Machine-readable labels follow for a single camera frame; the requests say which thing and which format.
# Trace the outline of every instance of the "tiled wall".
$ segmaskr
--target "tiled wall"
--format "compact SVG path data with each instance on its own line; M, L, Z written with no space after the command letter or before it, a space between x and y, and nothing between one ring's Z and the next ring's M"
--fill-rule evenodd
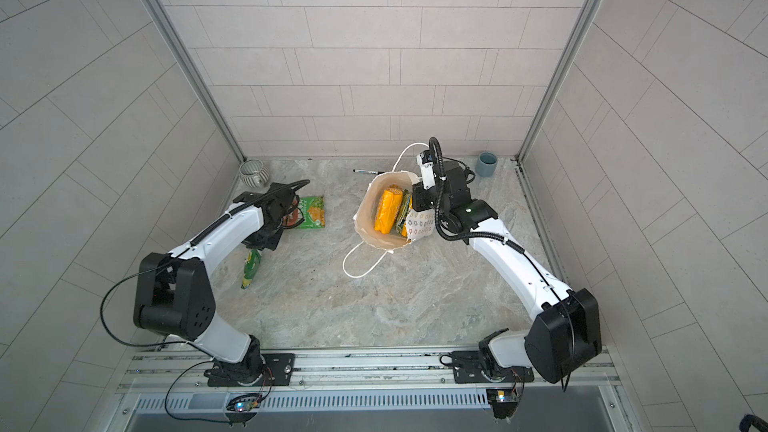
M768 418L767 14L603 0L524 162L648 430Z
M584 0L160 0L249 156L519 151Z
M236 166L139 0L0 0L0 429L84 428L124 352L102 295ZM106 307L123 340L134 291Z

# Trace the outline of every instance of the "white rope handle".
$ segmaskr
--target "white rope handle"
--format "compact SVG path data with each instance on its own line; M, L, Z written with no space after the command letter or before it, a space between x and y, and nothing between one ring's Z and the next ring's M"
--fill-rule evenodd
M408 146L408 147L406 147L405 149L403 149L403 150L402 150L402 152L400 152L400 157L398 157L398 158L397 158L397 162L395 162L395 165L394 165L394 167L392 168L392 171L393 171L393 172L394 172L394 171L395 171L395 169L397 168L397 165L400 163L400 159L402 158L403 154L405 154L405 153L406 153L406 150L410 149L410 148L411 148L411 147L413 147L413 146L424 146L424 147L429 147L429 145L428 145L428 144L425 144L424 142L414 142L414 143L413 143L413 144L411 144L410 146Z
M395 253L395 251L393 251L393 250L388 250L388 251L384 252L384 253L382 254L382 256L381 256L381 257L379 257L379 260L377 260L377 261L376 261L376 264L374 264L374 265L371 265L371 267L370 267L370 268L369 268L369 269L366 271L366 273L365 273L365 274L363 274L363 275L350 275L350 273L346 271L346 260L347 260L347 258L350 256L350 254L352 254L352 253L355 251L355 249L356 249L356 248L358 248L360 245L362 245L362 243L363 243L363 242L364 242L364 241L360 241L360 244L358 244L358 245L355 245L354 247L352 247L352 250L350 250L350 251L349 251L349 252L348 252L348 253L347 253L347 254L344 256L344 260L342 260L342 262L341 262L341 268L343 269L343 271L344 271L344 273L347 275L347 277L351 277L351 278L363 278L363 277L365 277L366 275L368 275L368 272L370 272L371 270L373 270L374 268L376 268L376 266L379 264L379 262L381 262L381 261L382 261L382 259L384 258L384 256L385 256L385 255L387 255L387 254L394 254L394 253Z

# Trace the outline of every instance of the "gray marble surface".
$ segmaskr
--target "gray marble surface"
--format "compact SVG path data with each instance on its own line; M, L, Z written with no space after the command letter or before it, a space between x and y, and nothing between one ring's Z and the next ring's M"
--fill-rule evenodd
M403 160L398 169L417 172L412 156ZM240 289L247 256L243 245L212 274L219 314L258 337L262 347L475 344L500 328L530 327L519 298L494 268L463 242L447 242L437 233L388 255L364 278L344 275L344 255L360 242L352 216L373 178L352 169L389 170L393 159L264 162L275 182L312 181L300 194L325 197L326 227L286 231L277 250L264 251L246 290ZM245 189L239 185L235 193ZM494 177L478 178L470 189L495 208L541 264L548 264L508 158L500 158ZM347 270L360 274L380 254L361 245Z

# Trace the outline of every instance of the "green snack package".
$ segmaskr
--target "green snack package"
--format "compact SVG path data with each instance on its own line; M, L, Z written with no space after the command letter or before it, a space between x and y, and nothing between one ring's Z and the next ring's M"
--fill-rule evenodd
M256 270L261 264L261 254L259 251L252 248L248 251L248 258L245 260L245 267L243 267L243 284L240 288L248 288L248 286L254 281Z
M301 217L304 222L292 227ZM322 196L302 197L299 208L283 219L283 227L290 228L324 228L326 226L326 203Z

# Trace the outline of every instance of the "wall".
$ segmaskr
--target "wall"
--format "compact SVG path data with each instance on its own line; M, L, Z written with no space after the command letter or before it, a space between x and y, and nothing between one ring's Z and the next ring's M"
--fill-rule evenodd
M82 430L124 352L102 295L215 218L236 160L139 0L0 0L0 64L0 429Z
M518 152L584 0L160 0L250 156Z
M768 418L766 14L603 0L524 161L646 430Z

